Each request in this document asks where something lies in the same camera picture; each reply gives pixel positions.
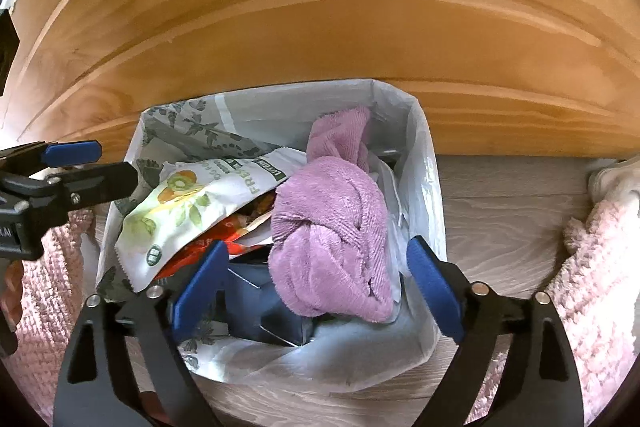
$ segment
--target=human hand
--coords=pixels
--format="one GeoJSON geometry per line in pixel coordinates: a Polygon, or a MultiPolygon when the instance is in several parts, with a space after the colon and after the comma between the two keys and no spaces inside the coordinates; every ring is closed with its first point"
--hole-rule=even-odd
{"type": "Polygon", "coordinates": [[[24,266],[21,261],[14,261],[4,272],[4,283],[6,290],[0,296],[0,306],[4,316],[17,326],[22,318],[22,277],[24,276],[24,266]]]}

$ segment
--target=pink knitted fabric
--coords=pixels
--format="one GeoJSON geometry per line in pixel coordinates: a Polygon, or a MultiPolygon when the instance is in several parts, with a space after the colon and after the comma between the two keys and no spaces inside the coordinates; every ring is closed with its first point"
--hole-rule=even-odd
{"type": "MultiPolygon", "coordinates": [[[[638,206],[602,201],[586,223],[572,219],[564,236],[572,256],[546,291],[574,352],[588,425],[634,363],[631,331],[640,292],[638,206]]],[[[492,362],[468,422],[488,413],[505,361],[506,353],[500,353],[492,362]]]]}
{"type": "Polygon", "coordinates": [[[18,351],[4,364],[32,407],[49,424],[58,372],[82,309],[80,234],[91,225],[90,210],[69,213],[69,223],[42,238],[44,255],[24,263],[18,351]]]}

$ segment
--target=bolt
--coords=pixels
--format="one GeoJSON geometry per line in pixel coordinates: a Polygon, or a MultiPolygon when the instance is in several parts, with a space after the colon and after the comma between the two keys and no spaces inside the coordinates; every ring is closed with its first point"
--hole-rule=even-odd
{"type": "Polygon", "coordinates": [[[536,301],[540,304],[549,304],[549,302],[551,302],[551,297],[544,292],[538,292],[536,293],[536,301]]]}
{"type": "Polygon", "coordinates": [[[94,293],[86,300],[86,305],[89,306],[89,308],[95,308],[98,304],[100,304],[100,300],[100,296],[94,293]]]}
{"type": "Polygon", "coordinates": [[[479,296],[489,295],[489,286],[483,282],[474,282],[471,285],[471,291],[479,296]]]}
{"type": "Polygon", "coordinates": [[[29,208],[29,201],[18,201],[14,204],[14,210],[16,212],[24,212],[27,208],[29,208]]]}
{"type": "Polygon", "coordinates": [[[162,295],[162,293],[164,293],[164,288],[162,288],[162,286],[155,285],[151,286],[151,288],[146,291],[146,296],[150,299],[157,299],[162,295]]]}

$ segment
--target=white plastic bag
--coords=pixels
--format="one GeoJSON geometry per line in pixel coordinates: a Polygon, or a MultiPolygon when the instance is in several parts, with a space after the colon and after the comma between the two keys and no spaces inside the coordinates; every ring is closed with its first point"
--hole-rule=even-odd
{"type": "Polygon", "coordinates": [[[111,298],[127,297],[113,245],[123,214],[158,184],[162,162],[222,157],[229,150],[253,157],[276,146],[305,150],[311,126],[320,116],[358,105],[371,110],[367,147],[374,155],[395,162],[395,180],[385,168],[377,172],[390,213],[390,251],[404,275],[396,320],[388,325],[358,318],[323,321],[313,340],[302,347],[225,337],[223,325],[203,321],[196,338],[180,349],[193,372],[212,380],[321,393],[358,391],[424,363],[439,333],[406,268],[404,251],[409,238],[422,235],[437,256],[446,260],[436,160],[418,101],[376,80],[258,87],[145,111],[126,156],[140,172],[141,185],[132,201],[111,205],[98,289],[111,298]],[[389,189],[397,190],[398,197],[391,196],[389,189]]]}

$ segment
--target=green circular logo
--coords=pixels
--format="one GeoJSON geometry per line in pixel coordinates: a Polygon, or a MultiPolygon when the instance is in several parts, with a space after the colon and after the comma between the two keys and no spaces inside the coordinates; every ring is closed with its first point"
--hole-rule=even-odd
{"type": "Polygon", "coordinates": [[[149,251],[146,252],[146,263],[149,266],[155,266],[160,263],[160,258],[162,257],[162,249],[158,247],[158,245],[153,245],[149,248],[149,251]]]}

